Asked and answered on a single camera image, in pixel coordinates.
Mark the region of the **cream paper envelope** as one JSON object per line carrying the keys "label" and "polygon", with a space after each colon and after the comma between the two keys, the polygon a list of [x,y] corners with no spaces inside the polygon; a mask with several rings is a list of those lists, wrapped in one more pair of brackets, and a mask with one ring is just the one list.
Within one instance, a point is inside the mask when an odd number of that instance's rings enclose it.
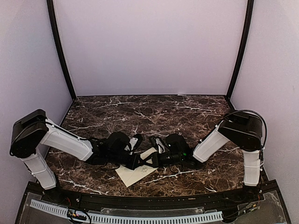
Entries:
{"label": "cream paper envelope", "polygon": [[134,170],[131,170],[124,166],[120,166],[115,171],[117,175],[121,178],[123,183],[126,185],[126,187],[129,187],[156,170],[157,168],[153,168],[147,165],[142,165],[137,167]]}

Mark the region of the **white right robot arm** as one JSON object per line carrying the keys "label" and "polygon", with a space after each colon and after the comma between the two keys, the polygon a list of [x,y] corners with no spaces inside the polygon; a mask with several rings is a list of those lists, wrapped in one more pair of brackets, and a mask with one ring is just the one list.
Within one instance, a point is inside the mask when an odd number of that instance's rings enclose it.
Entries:
{"label": "white right robot arm", "polygon": [[180,164],[195,169],[202,167],[224,145],[234,144],[243,154],[245,187],[239,191],[238,198],[247,203],[256,196],[255,187],[260,182],[267,134],[267,124],[259,113],[230,110],[194,148],[189,147],[179,134],[170,134],[165,140],[152,136],[150,140],[154,151],[138,163],[152,168]]}

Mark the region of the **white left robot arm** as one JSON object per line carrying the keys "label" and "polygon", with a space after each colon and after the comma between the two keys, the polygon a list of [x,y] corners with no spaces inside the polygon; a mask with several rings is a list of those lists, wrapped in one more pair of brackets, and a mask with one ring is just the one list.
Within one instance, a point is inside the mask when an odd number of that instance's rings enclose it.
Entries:
{"label": "white left robot arm", "polygon": [[142,158],[134,153],[142,143],[142,136],[128,137],[114,132],[108,138],[83,138],[63,129],[48,119],[46,112],[37,109],[13,125],[10,155],[19,158],[39,181],[55,203],[63,203],[66,193],[58,187],[58,179],[49,168],[40,145],[70,154],[90,165],[114,163],[134,170],[142,165]]}

